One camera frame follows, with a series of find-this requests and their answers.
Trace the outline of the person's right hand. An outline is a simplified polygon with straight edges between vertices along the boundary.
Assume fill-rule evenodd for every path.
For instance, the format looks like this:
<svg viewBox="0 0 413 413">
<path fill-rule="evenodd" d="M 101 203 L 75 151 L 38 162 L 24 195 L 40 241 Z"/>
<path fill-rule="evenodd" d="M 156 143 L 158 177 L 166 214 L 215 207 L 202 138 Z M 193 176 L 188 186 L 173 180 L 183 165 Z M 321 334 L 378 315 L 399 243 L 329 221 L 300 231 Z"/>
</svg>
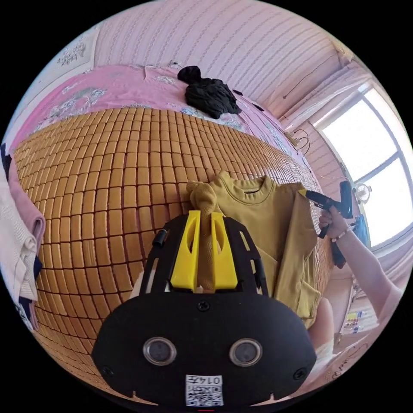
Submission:
<svg viewBox="0 0 413 413">
<path fill-rule="evenodd" d="M 327 229 L 326 235 L 336 242 L 350 231 L 350 226 L 341 213 L 331 206 L 329 210 L 323 210 L 319 218 L 319 228 Z"/>
</svg>

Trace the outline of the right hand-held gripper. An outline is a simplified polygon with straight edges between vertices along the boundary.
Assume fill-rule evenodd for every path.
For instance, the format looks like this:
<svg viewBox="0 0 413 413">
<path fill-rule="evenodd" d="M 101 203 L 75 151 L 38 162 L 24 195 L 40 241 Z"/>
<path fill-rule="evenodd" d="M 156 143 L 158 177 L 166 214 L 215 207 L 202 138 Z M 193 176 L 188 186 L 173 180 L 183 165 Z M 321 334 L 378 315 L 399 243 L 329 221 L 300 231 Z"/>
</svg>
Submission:
<svg viewBox="0 0 413 413">
<path fill-rule="evenodd" d="M 340 211 L 337 206 L 338 203 L 333 199 L 315 191 L 300 189 L 298 193 L 302 196 L 305 196 L 309 201 L 311 201 L 316 207 L 321 210 L 329 210 L 331 206 L 334 206 L 338 211 Z M 327 229 L 320 230 L 318 237 L 324 239 L 326 237 Z"/>
</svg>

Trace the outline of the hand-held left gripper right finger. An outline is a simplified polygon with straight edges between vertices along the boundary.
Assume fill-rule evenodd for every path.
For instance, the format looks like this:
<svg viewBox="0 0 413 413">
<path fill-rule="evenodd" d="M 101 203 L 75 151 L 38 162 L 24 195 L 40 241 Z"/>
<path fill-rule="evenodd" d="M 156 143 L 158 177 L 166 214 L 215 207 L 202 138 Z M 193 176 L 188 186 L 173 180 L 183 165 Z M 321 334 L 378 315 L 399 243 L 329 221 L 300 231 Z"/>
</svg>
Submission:
<svg viewBox="0 0 413 413">
<path fill-rule="evenodd" d="M 234 290 L 238 279 L 224 216 L 211 214 L 213 290 Z"/>
</svg>

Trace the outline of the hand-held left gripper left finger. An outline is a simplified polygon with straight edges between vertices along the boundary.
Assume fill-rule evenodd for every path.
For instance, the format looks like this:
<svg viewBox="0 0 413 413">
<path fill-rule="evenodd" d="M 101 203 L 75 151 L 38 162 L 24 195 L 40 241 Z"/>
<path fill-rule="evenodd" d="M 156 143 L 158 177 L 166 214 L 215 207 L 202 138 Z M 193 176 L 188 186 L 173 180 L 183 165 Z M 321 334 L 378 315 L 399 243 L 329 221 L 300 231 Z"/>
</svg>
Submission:
<svg viewBox="0 0 413 413">
<path fill-rule="evenodd" d="M 173 289 L 195 290 L 197 288 L 199 244 L 200 211 L 191 210 L 186 215 L 186 221 L 170 279 Z"/>
</svg>

